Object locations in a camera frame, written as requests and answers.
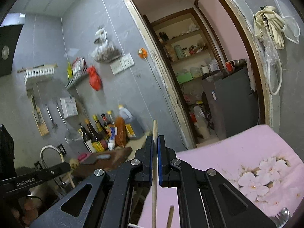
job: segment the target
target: gray cabinet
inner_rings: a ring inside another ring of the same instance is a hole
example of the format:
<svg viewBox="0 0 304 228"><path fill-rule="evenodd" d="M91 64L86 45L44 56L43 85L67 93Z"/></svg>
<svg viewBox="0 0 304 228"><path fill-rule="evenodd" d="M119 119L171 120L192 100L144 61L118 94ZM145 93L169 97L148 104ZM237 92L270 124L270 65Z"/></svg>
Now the gray cabinet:
<svg viewBox="0 0 304 228"><path fill-rule="evenodd" d="M238 134L258 123L257 94L250 88L247 67L224 79L204 80L203 88L219 139Z"/></svg>

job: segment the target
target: red can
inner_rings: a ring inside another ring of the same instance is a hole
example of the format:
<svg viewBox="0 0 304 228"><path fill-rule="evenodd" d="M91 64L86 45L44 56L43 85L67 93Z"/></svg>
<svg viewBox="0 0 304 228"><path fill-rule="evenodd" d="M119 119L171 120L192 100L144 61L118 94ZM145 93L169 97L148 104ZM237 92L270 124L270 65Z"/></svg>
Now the red can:
<svg viewBox="0 0 304 228"><path fill-rule="evenodd" d="M225 65L230 73L233 72L233 67L231 62L226 62Z"/></svg>

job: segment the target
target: wooden stick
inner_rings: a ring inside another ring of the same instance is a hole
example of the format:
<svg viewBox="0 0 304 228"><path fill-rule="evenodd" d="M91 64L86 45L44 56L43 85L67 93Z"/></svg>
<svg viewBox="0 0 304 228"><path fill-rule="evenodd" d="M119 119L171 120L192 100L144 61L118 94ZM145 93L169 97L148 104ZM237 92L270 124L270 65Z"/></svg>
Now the wooden stick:
<svg viewBox="0 0 304 228"><path fill-rule="evenodd" d="M166 228L171 228L172 220L173 220L173 212L174 212L174 206L170 206Z"/></svg>
<svg viewBox="0 0 304 228"><path fill-rule="evenodd" d="M62 155L62 154L60 154L60 157L61 157L61 161L64 162L64 159L63 159L63 155ZM73 182L71 173L68 172L68 173L67 173L67 176L69 177L69 180L70 180L70 183L71 183L72 187L75 188L75 184L74 184L74 182Z"/></svg>
<svg viewBox="0 0 304 228"><path fill-rule="evenodd" d="M57 68L58 67L58 64L56 63L56 64L42 64L42 65L39 65L39 66L35 66L35 67L31 67L31 68L21 68L21 69L18 69L17 70L17 73L19 74L19 73L23 73L23 72L25 72L25 71L27 71L27 70L31 70L31 69L37 69L37 68L42 68L42 67L44 67L44 68L46 68L46 67L54 67L54 68Z"/></svg>
<svg viewBox="0 0 304 228"><path fill-rule="evenodd" d="M152 168L152 228L156 228L156 202L157 202L157 120L153 120L153 168Z"/></svg>

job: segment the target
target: steel bowl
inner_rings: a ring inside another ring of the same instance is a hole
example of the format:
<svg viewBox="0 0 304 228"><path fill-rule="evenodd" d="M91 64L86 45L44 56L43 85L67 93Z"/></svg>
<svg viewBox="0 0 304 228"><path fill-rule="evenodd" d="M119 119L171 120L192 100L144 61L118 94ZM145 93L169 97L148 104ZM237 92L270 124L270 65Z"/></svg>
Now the steel bowl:
<svg viewBox="0 0 304 228"><path fill-rule="evenodd" d="M230 63L232 64L233 67L242 67L247 64L247 60L246 59L232 60L230 61Z"/></svg>

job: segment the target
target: range hood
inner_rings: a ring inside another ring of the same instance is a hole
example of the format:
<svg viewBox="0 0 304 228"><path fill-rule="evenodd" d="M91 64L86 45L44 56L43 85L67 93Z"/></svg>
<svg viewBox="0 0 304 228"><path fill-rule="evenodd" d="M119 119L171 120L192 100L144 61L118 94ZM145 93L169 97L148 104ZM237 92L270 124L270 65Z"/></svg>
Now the range hood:
<svg viewBox="0 0 304 228"><path fill-rule="evenodd" d="M0 26L0 77L12 72L16 45L25 22L25 14L8 13Z"/></svg>

